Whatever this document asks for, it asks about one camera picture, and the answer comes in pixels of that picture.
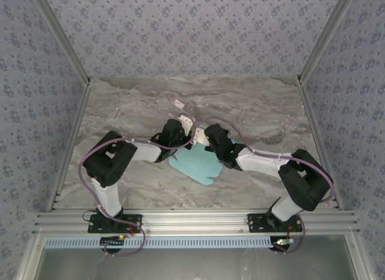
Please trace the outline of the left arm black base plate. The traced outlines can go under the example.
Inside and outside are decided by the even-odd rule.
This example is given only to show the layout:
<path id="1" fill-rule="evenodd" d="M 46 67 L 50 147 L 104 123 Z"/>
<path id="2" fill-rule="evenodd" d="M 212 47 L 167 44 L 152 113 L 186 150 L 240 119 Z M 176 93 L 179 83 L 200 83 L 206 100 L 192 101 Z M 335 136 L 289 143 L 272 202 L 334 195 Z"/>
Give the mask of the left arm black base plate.
<path id="1" fill-rule="evenodd" d="M 121 214 L 119 219 L 125 222 L 132 222 L 138 226 L 142 224 L 142 215 L 140 214 Z M 88 223 L 89 234 L 140 234 L 138 227 L 133 224 L 120 223 L 105 217 L 103 214 L 93 214 Z"/>

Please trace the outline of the aluminium frame cross rail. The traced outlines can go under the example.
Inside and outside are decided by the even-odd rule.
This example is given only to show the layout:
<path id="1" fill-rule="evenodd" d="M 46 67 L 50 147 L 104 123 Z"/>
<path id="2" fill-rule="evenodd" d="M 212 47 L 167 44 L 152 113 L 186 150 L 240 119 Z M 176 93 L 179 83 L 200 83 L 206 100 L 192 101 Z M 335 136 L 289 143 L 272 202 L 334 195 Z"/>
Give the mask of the aluminium frame cross rail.
<path id="1" fill-rule="evenodd" d="M 261 209 L 127 209 L 126 214 L 143 216 L 142 227 L 149 236 L 241 235 L 248 234 L 247 215 Z M 88 223 L 81 209 L 60 208 L 38 213 L 32 232 L 43 235 L 86 234 Z M 302 212 L 307 235 L 358 234 L 360 228 L 353 211 L 318 208 Z"/>

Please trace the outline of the aluminium frame post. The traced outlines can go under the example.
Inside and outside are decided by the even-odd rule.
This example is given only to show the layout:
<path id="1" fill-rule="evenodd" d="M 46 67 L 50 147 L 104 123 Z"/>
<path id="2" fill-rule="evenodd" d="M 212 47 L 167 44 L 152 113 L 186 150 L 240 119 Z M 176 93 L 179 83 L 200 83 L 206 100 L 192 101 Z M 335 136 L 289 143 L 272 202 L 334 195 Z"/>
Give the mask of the aluminium frame post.
<path id="1" fill-rule="evenodd" d="M 48 0 L 33 0 L 37 8 L 42 14 L 42 17 L 48 24 L 52 33 L 54 34 L 58 44 L 61 46 L 64 54 L 72 65 L 75 73 L 83 83 L 83 85 L 88 86 L 90 81 L 89 76 L 87 75 L 80 58 L 78 57 L 75 49 L 73 48 L 69 37 L 66 35 L 64 28 L 61 26 L 54 9 L 49 4 Z"/>
<path id="2" fill-rule="evenodd" d="M 316 39 L 315 45 L 313 46 L 301 72 L 298 75 L 298 82 L 300 85 L 305 85 L 306 81 L 309 79 L 309 76 L 318 64 L 321 55 L 325 51 L 328 43 L 333 37 L 352 2 L 353 0 L 336 1 L 334 7 L 331 9 L 330 14 L 328 15 L 324 27 Z"/>

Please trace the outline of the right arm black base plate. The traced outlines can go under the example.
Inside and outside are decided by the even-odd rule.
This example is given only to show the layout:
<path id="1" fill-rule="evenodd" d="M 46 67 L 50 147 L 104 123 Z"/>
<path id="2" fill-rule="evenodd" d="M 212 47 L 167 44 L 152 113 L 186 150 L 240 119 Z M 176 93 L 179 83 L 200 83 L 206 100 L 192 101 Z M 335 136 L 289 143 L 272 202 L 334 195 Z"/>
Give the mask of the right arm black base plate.
<path id="1" fill-rule="evenodd" d="M 296 215 L 281 221 L 271 213 L 252 213 L 247 215 L 247 225 L 250 233 L 303 231 L 301 220 Z"/>

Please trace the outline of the aluminium table side rail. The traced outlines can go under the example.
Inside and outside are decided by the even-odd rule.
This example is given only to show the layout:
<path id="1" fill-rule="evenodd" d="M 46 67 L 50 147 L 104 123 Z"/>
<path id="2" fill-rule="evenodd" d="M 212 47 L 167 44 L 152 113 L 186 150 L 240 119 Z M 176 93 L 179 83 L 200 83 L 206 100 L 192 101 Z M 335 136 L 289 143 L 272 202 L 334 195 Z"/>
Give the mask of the aluminium table side rail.
<path id="1" fill-rule="evenodd" d="M 66 179 L 68 167 L 70 160 L 73 154 L 73 149 L 75 147 L 75 140 L 78 135 L 78 131 L 81 126 L 82 118 L 84 116 L 85 108 L 87 106 L 88 97 L 90 94 L 90 82 L 85 85 L 85 89 L 82 92 L 81 101 L 79 103 L 78 109 L 75 114 L 75 119 L 73 121 L 72 129 L 69 134 L 68 141 L 66 143 L 66 148 L 64 150 L 64 155 L 62 157 L 61 163 L 58 167 L 58 173 L 52 187 L 48 205 L 46 208 L 47 212 L 52 212 L 56 203 L 56 198 L 61 194 L 63 189 L 63 184 Z"/>
<path id="2" fill-rule="evenodd" d="M 309 120 L 309 124 L 312 130 L 313 139 L 315 142 L 316 150 L 319 156 L 319 160 L 321 163 L 321 166 L 325 169 L 325 171 L 332 177 L 333 184 L 334 184 L 334 198 L 333 200 L 330 200 L 330 203 L 333 202 L 333 205 L 338 208 L 339 210 L 344 210 L 344 204 L 342 202 L 342 198 L 340 196 L 339 187 L 337 186 L 337 179 L 335 178 L 335 175 L 333 173 L 333 170 L 331 168 L 331 163 L 327 155 L 327 151 L 324 145 L 324 141 L 322 139 L 321 131 L 319 129 L 314 111 L 312 109 L 312 104 L 309 98 L 309 95 L 307 94 L 306 88 L 302 85 L 302 83 L 298 82 L 298 88 L 300 91 L 300 95 L 302 98 L 302 102 L 304 105 L 304 109 L 306 111 L 307 118 Z"/>

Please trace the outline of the light blue paper box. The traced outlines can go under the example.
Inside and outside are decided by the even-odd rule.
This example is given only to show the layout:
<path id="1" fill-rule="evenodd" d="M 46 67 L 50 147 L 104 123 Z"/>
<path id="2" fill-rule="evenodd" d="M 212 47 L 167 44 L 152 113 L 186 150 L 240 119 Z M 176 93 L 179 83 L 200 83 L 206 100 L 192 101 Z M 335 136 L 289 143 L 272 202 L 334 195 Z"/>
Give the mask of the light blue paper box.
<path id="1" fill-rule="evenodd" d="M 199 143 L 192 144 L 191 150 L 178 149 L 168 159 L 170 166 L 202 185 L 211 185 L 222 172 L 223 165 L 213 152 Z"/>

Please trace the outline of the aluminium frame leg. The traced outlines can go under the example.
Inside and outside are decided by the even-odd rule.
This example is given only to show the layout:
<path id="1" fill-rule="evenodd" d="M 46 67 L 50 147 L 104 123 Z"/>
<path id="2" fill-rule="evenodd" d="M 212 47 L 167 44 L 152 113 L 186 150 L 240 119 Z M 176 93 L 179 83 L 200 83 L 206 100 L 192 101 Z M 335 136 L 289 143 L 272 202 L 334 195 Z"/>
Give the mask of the aluminium frame leg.
<path id="1" fill-rule="evenodd" d="M 357 280 L 372 280 L 372 269 L 363 239 L 358 234 L 346 234 L 345 241 Z"/>
<path id="2" fill-rule="evenodd" d="M 40 234 L 33 234 L 31 236 L 21 258 L 16 280 L 34 280 L 44 246 L 45 236 Z"/>

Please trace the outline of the small black circuit board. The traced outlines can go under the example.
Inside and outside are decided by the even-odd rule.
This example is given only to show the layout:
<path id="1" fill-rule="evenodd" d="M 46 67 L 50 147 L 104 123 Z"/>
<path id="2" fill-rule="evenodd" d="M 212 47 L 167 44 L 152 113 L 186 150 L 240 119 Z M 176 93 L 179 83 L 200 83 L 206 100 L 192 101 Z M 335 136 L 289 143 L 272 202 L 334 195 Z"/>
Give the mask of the small black circuit board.
<path id="1" fill-rule="evenodd" d="M 124 236 L 102 237 L 99 246 L 109 254 L 115 254 L 123 249 L 125 243 Z"/>
<path id="2" fill-rule="evenodd" d="M 270 237 L 272 247 L 269 250 L 273 252 L 286 253 L 290 245 L 294 243 L 294 239 L 290 237 Z"/>

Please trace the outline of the grey metal sheet panel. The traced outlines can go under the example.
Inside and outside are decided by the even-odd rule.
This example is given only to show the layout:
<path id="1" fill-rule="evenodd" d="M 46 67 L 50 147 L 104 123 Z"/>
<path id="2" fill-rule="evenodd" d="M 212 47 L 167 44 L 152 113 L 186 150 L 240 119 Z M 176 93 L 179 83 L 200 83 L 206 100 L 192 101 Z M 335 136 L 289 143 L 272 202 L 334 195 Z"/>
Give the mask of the grey metal sheet panel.
<path id="1" fill-rule="evenodd" d="M 357 280 L 342 255 L 274 255 L 265 249 L 145 249 L 106 257 L 97 249 L 47 249 L 35 280 Z"/>

